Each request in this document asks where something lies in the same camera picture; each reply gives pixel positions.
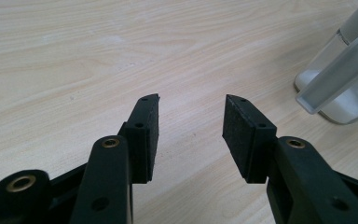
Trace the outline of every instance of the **brass insert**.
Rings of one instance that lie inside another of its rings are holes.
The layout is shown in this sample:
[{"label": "brass insert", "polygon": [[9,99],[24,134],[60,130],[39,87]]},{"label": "brass insert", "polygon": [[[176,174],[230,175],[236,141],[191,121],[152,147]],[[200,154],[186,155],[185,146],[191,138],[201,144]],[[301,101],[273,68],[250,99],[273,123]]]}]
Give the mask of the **brass insert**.
[{"label": "brass insert", "polygon": [[12,193],[20,192],[30,188],[34,182],[36,182],[34,175],[23,175],[12,180],[7,185],[7,191]]},{"label": "brass insert", "polygon": [[103,141],[103,147],[116,147],[120,141],[116,138],[109,138]]},{"label": "brass insert", "polygon": [[302,141],[299,141],[296,139],[287,139],[286,144],[289,145],[290,147],[295,147],[295,148],[304,148],[305,147],[305,144]]}]

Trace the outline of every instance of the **table surface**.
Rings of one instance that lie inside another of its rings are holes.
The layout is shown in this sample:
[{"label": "table surface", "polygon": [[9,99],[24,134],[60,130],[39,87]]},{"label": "table surface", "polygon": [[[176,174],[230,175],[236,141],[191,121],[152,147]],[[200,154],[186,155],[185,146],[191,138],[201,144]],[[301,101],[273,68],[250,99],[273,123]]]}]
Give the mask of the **table surface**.
[{"label": "table surface", "polygon": [[0,180],[87,161],[138,98],[158,93],[154,179],[136,223],[274,223],[266,185],[241,178],[222,135],[226,94],[278,136],[310,141],[358,178],[358,121],[309,115],[293,81],[358,0],[0,0]]}]

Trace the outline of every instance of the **wooden table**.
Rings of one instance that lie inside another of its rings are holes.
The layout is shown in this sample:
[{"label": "wooden table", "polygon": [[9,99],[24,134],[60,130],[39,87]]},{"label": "wooden table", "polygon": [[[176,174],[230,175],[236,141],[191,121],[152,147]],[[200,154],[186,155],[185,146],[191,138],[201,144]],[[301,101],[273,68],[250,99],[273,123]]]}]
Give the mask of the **wooden table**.
[{"label": "wooden table", "polygon": [[0,180],[51,178],[87,161],[138,98],[159,93],[154,179],[134,187],[136,223],[273,223],[221,137],[226,94],[251,100],[278,136],[310,141],[358,178],[358,122],[295,101],[297,73],[358,0],[0,0]]}]

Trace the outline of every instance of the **white plastic part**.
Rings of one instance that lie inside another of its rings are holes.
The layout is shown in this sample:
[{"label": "white plastic part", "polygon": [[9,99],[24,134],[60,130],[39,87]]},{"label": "white plastic part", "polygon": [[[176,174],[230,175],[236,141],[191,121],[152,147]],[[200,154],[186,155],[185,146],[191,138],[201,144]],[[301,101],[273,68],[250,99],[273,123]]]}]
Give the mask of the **white plastic part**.
[{"label": "white plastic part", "polygon": [[358,8],[339,28],[347,44],[358,37]]},{"label": "white plastic part", "polygon": [[338,123],[358,119],[358,37],[334,61],[324,63],[328,65],[319,74],[316,71],[314,77],[308,76],[310,83],[299,86],[296,81],[300,89],[297,101],[309,113],[322,109],[327,117]]}]

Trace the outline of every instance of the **screw hole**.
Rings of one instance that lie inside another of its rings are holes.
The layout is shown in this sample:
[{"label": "screw hole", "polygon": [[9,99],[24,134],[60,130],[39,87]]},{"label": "screw hole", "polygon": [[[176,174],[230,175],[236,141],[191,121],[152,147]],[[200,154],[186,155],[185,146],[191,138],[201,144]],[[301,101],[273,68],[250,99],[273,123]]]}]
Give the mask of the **screw hole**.
[{"label": "screw hole", "polygon": [[118,139],[109,138],[103,141],[103,147],[116,147],[119,143]]},{"label": "screw hole", "polygon": [[333,207],[340,211],[348,211],[350,209],[350,207],[338,197],[331,198],[330,203],[331,205],[333,205]]},{"label": "screw hole", "polygon": [[28,188],[30,188],[34,182],[36,181],[36,177],[34,177],[34,175],[24,175],[24,176],[20,176],[14,180],[12,180],[8,185],[7,185],[7,191],[8,192],[20,192],[23,190],[26,190]]},{"label": "screw hole", "polygon": [[286,141],[286,144],[289,145],[290,147],[296,147],[296,148],[304,148],[305,144],[301,141],[298,141],[296,139],[288,139]]},{"label": "screw hole", "polygon": [[104,210],[108,205],[109,205],[109,200],[105,197],[102,197],[92,202],[91,209],[94,210],[95,212],[100,212]]}]

